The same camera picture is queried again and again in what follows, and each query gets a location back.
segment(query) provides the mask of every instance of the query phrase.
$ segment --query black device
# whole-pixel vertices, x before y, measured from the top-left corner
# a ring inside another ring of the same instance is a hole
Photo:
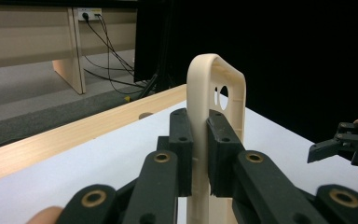
[[[358,166],[358,123],[340,122],[332,139],[310,147],[308,162],[338,155]]]
[[[298,189],[268,155],[247,150],[226,117],[210,111],[208,176],[211,194],[232,198],[238,223],[358,223],[358,192],[320,186]],[[178,197],[191,196],[193,138],[186,109],[170,116],[170,135],[158,138],[140,175],[119,190],[91,185],[65,206],[57,223],[176,223]]]

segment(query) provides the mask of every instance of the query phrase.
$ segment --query wooden desk leg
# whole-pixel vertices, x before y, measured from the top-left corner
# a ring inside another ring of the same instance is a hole
[[[81,61],[80,34],[78,27],[77,9],[68,7],[68,20],[70,29],[70,41],[72,46],[72,57],[53,61],[54,70],[74,88],[83,94],[86,93],[86,83]]]

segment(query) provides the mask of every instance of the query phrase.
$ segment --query power outlet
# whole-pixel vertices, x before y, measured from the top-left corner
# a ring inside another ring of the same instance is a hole
[[[80,21],[85,21],[83,17],[83,13],[87,13],[89,15],[89,21],[98,21],[99,18],[97,15],[103,15],[103,10],[97,7],[78,7],[77,8],[77,16]]]

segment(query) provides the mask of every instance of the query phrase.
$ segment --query brass insert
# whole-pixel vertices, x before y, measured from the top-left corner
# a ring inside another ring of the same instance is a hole
[[[85,207],[95,207],[103,203],[105,199],[106,193],[103,190],[95,189],[83,196],[81,204]]]
[[[262,162],[264,158],[257,153],[248,153],[246,154],[246,160],[251,162]]]
[[[336,203],[341,205],[355,208],[358,207],[358,200],[355,196],[347,192],[346,190],[341,189],[331,189],[329,192],[330,198],[333,199]]]
[[[159,153],[155,156],[156,162],[166,162],[170,160],[170,155],[166,153]]]

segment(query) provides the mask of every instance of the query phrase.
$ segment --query beige plastic frame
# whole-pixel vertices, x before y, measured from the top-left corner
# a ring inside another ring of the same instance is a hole
[[[187,198],[187,224],[237,223],[231,199],[210,196],[208,181],[207,118],[213,109],[224,114],[243,142],[246,82],[236,70],[217,54],[201,54],[187,71],[187,114],[194,137],[192,196]],[[227,88],[227,104],[221,90]]]

